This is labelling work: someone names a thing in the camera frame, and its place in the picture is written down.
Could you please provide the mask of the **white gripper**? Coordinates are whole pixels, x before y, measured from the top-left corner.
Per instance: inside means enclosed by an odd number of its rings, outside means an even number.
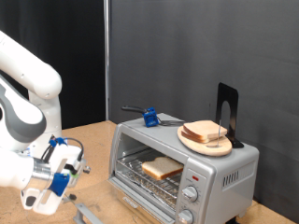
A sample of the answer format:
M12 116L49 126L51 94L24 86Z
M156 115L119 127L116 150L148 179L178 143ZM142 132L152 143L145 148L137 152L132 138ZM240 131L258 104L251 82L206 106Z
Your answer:
M64 194L76 186L82 172L88 175L91 169L85 166L82 144L57 144L43 159L34 158L31 179L21 191L23 207L42 215L54 214L62 200L68 203L77 199L75 194Z

